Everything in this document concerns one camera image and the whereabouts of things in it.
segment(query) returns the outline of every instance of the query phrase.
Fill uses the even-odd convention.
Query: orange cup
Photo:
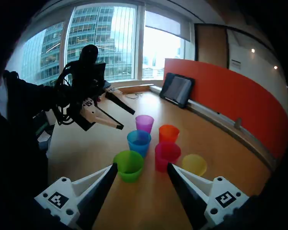
[[[179,129],[173,125],[163,125],[159,128],[159,143],[164,141],[176,142]]]

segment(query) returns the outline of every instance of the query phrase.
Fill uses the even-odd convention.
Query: orange partition
[[[194,100],[232,120],[254,135],[275,158],[288,144],[288,117],[275,97],[253,80],[212,64],[166,59],[164,75],[175,73],[195,79]]]

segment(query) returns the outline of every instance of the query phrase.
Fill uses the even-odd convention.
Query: table surface
[[[210,122],[151,92],[128,102],[136,111],[133,116],[109,100],[99,105],[124,124],[123,130],[95,124],[85,132],[73,123],[56,124],[53,131],[49,182],[62,176],[74,181],[112,164],[117,153],[129,149],[126,137],[136,129],[136,116],[147,114],[155,119],[139,180],[124,183],[117,174],[93,229],[192,229],[168,174],[155,171],[154,149],[159,141],[158,128],[163,124],[180,129],[176,143],[182,155],[178,166],[183,156],[199,154],[208,164],[204,178],[223,176],[249,196],[259,194],[264,187],[269,170],[245,146]]]

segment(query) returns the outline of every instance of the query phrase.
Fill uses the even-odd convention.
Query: yellow cup
[[[207,162],[199,155],[190,154],[182,159],[182,168],[195,175],[202,176],[207,170]]]

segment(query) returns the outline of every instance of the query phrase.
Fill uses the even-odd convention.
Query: green cup
[[[126,150],[117,154],[113,159],[113,163],[117,163],[118,174],[122,180],[127,183],[133,183],[142,172],[144,159],[139,153]]]

